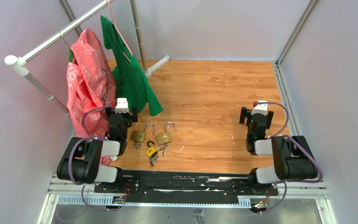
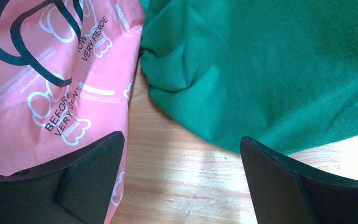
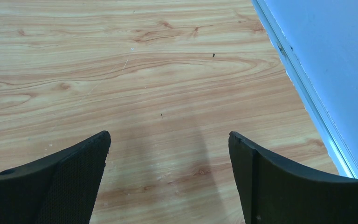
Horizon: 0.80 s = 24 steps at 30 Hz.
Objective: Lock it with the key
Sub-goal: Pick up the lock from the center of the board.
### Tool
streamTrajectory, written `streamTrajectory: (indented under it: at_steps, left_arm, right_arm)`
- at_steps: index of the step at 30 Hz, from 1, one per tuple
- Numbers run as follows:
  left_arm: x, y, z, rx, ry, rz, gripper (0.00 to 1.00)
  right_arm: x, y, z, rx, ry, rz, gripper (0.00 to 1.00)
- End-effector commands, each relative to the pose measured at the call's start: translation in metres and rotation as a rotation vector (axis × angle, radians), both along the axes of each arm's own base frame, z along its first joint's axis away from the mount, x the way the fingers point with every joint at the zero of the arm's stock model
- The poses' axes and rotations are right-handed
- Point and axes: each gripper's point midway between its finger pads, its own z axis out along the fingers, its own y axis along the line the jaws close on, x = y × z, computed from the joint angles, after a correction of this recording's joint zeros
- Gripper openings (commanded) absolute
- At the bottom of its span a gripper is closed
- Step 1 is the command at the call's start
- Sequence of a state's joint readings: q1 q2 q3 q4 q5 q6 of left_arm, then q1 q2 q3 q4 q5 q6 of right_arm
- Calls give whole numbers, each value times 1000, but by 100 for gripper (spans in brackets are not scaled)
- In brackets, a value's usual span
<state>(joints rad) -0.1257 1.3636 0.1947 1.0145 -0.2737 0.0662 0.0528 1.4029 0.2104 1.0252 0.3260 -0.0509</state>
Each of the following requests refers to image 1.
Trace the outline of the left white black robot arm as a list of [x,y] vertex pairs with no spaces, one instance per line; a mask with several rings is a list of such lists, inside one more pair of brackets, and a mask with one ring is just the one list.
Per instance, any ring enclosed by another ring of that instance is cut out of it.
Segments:
[[138,109],[133,106],[131,112],[126,108],[111,105],[93,109],[109,110],[108,131],[102,137],[73,137],[57,167],[57,177],[72,181],[75,185],[106,183],[113,193],[124,188],[121,168],[100,163],[105,156],[119,157],[127,147],[128,128],[138,121]]

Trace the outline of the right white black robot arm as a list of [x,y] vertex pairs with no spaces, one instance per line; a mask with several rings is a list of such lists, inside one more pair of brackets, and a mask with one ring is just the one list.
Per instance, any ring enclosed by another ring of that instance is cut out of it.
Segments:
[[254,168],[248,175],[248,190],[261,194],[266,186],[281,182],[319,181],[319,169],[304,136],[266,137],[273,111],[243,107],[239,123],[248,128],[246,149],[251,155],[271,155],[273,164]]

